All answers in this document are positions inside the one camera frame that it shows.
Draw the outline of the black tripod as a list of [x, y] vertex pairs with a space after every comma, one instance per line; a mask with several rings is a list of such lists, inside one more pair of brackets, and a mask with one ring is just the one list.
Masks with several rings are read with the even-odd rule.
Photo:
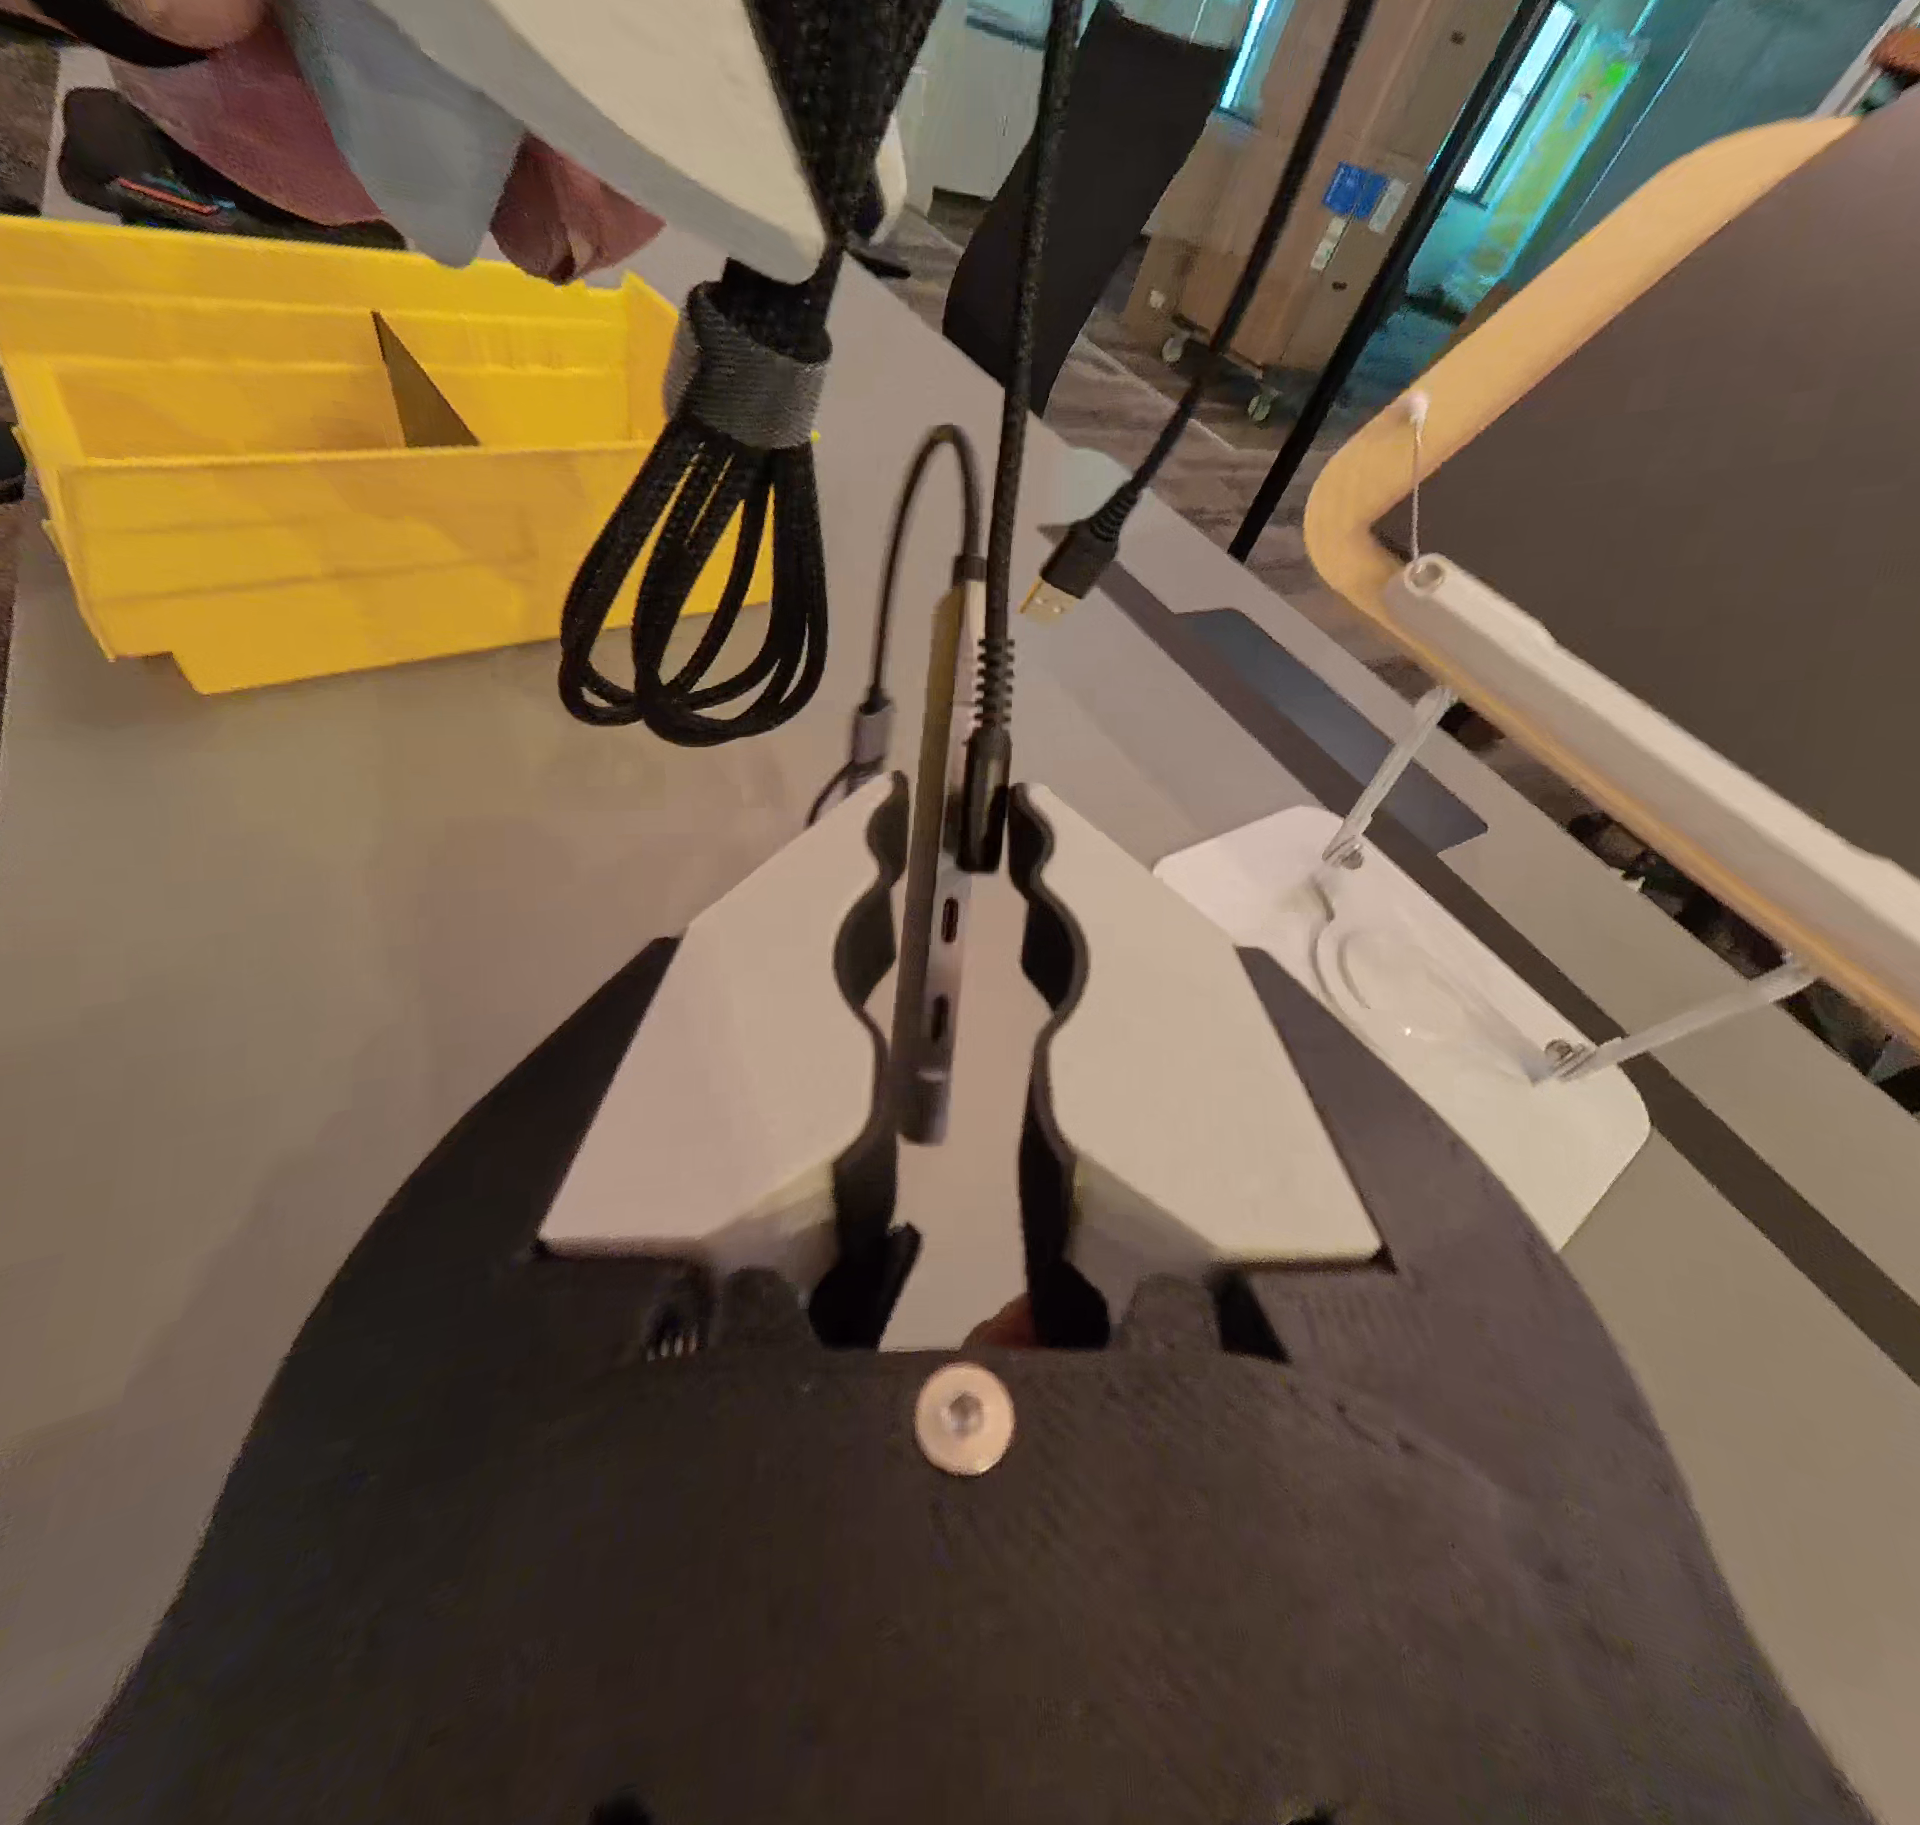
[[1321, 375], [1312, 386], [1301, 411], [1293, 421], [1283, 437], [1283, 446], [1261, 481], [1261, 489], [1253, 495], [1247, 512], [1243, 514], [1233, 542], [1228, 544], [1228, 552], [1235, 561], [1249, 561], [1266, 522], [1275, 516], [1283, 493], [1298, 475], [1298, 469], [1303, 468], [1313, 442], [1327, 424], [1327, 417], [1335, 409], [1335, 400], [1348, 383], [1348, 377], [1355, 374], [1364, 349], [1393, 309], [1401, 292], [1401, 282], [1411, 273], [1411, 264], [1422, 245], [1428, 241], [1428, 231], [1436, 223], [1440, 211], [1446, 205], [1446, 200], [1454, 194], [1454, 182], [1457, 181], [1457, 173], [1467, 156], [1470, 154], [1470, 148], [1479, 139], [1488, 116], [1498, 106], [1500, 92], [1514, 77], [1521, 55], [1538, 35], [1553, 2], [1557, 0], [1517, 2], [1514, 17], [1502, 30], [1490, 63], [1475, 84], [1463, 110], [1455, 118], [1454, 128], [1448, 130], [1432, 168], [1428, 169], [1428, 175], [1419, 184], [1419, 190], [1413, 195], [1411, 203], [1401, 209], [1395, 236], [1389, 242], [1378, 275], [1369, 281], [1367, 290], [1359, 297], [1355, 316], [1348, 320], [1348, 326], [1342, 333], [1338, 346], [1321, 366]]

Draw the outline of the stack of cardboard boxes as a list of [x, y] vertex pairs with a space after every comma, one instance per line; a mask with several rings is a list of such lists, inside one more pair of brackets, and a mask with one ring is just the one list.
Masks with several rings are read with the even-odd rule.
[[[1257, 0], [1245, 58], [1158, 211], [1128, 318], [1212, 334], [1305, 127], [1348, 0]], [[1261, 375], [1318, 374], [1521, 0], [1376, 0], [1309, 175], [1231, 346]]]

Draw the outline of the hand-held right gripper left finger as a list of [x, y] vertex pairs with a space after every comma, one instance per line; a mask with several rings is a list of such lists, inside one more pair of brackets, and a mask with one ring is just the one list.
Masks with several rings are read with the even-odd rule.
[[666, 942], [541, 1223], [560, 1257], [824, 1280], [891, 1212], [869, 1001], [896, 958], [909, 783], [876, 778]]

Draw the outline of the black plastic bin divider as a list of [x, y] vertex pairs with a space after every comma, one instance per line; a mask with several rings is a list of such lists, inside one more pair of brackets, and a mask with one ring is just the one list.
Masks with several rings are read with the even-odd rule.
[[396, 429], [407, 450], [468, 450], [481, 440], [423, 369], [387, 316], [372, 314], [375, 347], [395, 400]]

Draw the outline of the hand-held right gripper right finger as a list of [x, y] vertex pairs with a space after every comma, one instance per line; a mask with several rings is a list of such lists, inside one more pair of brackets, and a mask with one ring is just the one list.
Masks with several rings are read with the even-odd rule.
[[1243, 949], [1055, 790], [1017, 789], [1027, 1276], [1374, 1262], [1383, 1240]]

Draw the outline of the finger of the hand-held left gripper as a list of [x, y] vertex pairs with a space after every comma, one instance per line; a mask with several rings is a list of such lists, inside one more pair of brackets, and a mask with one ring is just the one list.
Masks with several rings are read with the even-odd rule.
[[530, 134], [672, 227], [776, 281], [828, 250], [753, 0], [372, 0]]

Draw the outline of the white stand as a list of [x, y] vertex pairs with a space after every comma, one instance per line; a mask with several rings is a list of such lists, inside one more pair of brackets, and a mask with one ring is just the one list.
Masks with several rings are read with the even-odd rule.
[[[1821, 959], [1916, 999], [1916, 878], [1861, 850], [1732, 761], [1576, 659], [1543, 625], [1422, 542], [1428, 395], [1395, 413], [1411, 444], [1411, 561], [1386, 609], [1438, 638], [1494, 701], [1519, 707], [1577, 766], [1653, 813], [1708, 863], [1814, 937]], [[1434, 685], [1342, 819], [1296, 808], [1170, 852], [1156, 876], [1259, 949], [1342, 1019], [1563, 1246], [1639, 1155], [1650, 1119], [1627, 1063], [1799, 996], [1799, 953], [1657, 1027], [1583, 1042], [1434, 894], [1393, 863], [1371, 828], [1455, 706]]]

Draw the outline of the yellow plastic bin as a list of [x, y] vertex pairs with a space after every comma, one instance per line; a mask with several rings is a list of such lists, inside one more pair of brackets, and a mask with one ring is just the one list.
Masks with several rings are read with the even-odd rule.
[[[558, 638], [677, 307], [348, 248], [2, 226], [4, 375], [89, 633], [222, 695]], [[407, 450], [372, 314], [479, 435]]]

